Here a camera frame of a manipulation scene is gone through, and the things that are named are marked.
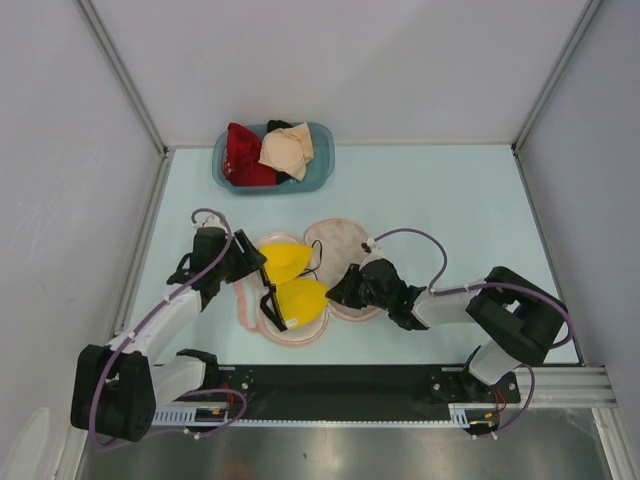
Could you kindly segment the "yellow black bra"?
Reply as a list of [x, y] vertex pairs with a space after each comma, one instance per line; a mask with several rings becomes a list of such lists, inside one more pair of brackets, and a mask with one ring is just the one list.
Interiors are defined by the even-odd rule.
[[316, 277], [319, 265], [312, 266], [314, 245], [274, 242], [258, 251], [266, 259], [260, 310], [279, 332], [305, 327], [325, 311], [329, 287]]

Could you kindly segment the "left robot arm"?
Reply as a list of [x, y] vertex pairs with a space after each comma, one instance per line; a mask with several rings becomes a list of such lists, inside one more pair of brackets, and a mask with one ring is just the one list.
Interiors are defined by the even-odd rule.
[[73, 427], [136, 442], [156, 411], [195, 395], [207, 400], [222, 385], [217, 357], [183, 349], [162, 365], [159, 355], [219, 293], [261, 269], [266, 258], [242, 230], [200, 227], [191, 252], [166, 281], [165, 295], [133, 329], [79, 354], [71, 402]]

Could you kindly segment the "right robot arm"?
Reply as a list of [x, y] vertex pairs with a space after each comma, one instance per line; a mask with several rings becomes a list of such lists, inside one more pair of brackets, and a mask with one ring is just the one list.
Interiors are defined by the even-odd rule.
[[368, 257], [350, 265], [326, 297], [350, 309], [381, 309], [407, 331], [478, 325], [489, 341], [470, 354], [456, 381], [473, 401], [486, 400], [513, 369], [541, 366], [574, 334], [564, 304], [503, 266], [479, 283], [436, 289], [409, 285], [388, 259]]

